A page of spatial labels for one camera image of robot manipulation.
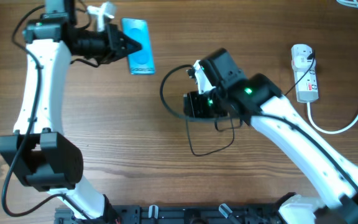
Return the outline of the turquoise screen Galaxy smartphone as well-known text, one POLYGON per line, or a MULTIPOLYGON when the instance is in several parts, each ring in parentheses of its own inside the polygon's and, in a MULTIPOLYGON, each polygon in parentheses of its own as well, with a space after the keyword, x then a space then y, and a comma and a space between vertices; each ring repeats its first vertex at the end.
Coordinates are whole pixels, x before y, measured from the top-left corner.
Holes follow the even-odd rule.
POLYGON ((124 17, 122 29, 128 37, 141 44, 142 49, 127 58, 132 75, 153 75, 155 73, 154 56, 146 20, 124 17))

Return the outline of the white power strip socket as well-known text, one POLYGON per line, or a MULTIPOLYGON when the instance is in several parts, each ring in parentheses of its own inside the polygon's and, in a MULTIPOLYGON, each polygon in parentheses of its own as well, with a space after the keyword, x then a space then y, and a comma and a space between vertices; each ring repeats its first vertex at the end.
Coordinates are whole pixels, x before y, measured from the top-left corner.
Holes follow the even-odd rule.
POLYGON ((299 103, 311 103, 318 96, 315 51, 306 44, 291 48, 291 67, 294 73, 296 99, 299 103))

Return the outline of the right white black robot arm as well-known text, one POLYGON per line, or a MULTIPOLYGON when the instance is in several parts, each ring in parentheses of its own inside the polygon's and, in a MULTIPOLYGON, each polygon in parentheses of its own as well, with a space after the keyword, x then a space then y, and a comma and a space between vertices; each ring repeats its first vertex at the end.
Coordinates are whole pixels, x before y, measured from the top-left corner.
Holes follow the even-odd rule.
POLYGON ((240 119, 277 145, 316 189, 318 198, 282 202, 284 222, 358 223, 358 166, 311 128, 268 77, 247 77, 225 49, 196 61, 188 75, 198 89, 185 98, 186 115, 240 119))

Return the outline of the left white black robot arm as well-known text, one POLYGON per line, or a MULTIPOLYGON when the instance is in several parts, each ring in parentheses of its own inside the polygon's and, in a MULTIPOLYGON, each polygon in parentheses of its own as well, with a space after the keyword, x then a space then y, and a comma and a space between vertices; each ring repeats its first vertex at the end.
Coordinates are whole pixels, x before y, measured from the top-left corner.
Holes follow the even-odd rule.
POLYGON ((0 137, 0 155, 9 165, 2 187, 1 205, 6 214, 12 176, 26 187, 58 198, 72 211, 77 223, 120 223, 121 216, 107 196, 99 193, 83 174, 83 156, 63 133, 62 104, 70 65, 92 67, 109 64, 142 49, 142 45, 111 23, 113 3, 82 6, 94 30, 78 27, 74 1, 46 1, 38 19, 24 15, 16 26, 27 56, 24 97, 13 133, 0 137))

